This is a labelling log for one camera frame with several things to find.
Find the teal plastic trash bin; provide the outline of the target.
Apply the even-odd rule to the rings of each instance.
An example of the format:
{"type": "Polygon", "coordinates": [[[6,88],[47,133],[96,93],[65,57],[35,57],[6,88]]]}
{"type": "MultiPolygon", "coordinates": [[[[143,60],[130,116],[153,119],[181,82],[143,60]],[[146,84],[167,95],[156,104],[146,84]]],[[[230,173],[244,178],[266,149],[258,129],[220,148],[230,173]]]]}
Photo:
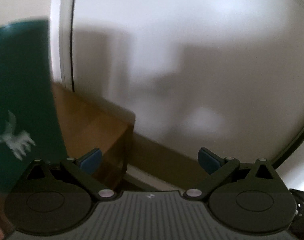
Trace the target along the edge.
{"type": "Polygon", "coordinates": [[[67,156],[55,109],[49,22],[0,27],[0,193],[9,192],[36,159],[67,156]]]}

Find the brown wooden nightstand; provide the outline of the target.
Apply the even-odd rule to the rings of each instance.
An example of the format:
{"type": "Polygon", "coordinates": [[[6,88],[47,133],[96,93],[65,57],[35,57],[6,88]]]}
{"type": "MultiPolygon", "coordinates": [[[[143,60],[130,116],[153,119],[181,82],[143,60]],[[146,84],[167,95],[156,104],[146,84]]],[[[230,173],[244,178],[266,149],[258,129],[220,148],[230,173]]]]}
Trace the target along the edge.
{"type": "Polygon", "coordinates": [[[92,177],[115,189],[127,171],[134,126],[58,83],[52,84],[52,93],[68,155],[77,159],[99,148],[102,162],[92,177]]]}

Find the white wardrobe door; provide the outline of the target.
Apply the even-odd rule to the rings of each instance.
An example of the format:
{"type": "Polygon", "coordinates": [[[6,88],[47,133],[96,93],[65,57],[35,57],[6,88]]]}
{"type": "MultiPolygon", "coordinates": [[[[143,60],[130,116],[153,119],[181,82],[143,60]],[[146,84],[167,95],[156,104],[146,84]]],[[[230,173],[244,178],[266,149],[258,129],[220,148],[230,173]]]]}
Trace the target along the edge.
{"type": "Polygon", "coordinates": [[[195,158],[274,158],[304,129],[304,0],[54,0],[57,76],[195,158]]]}

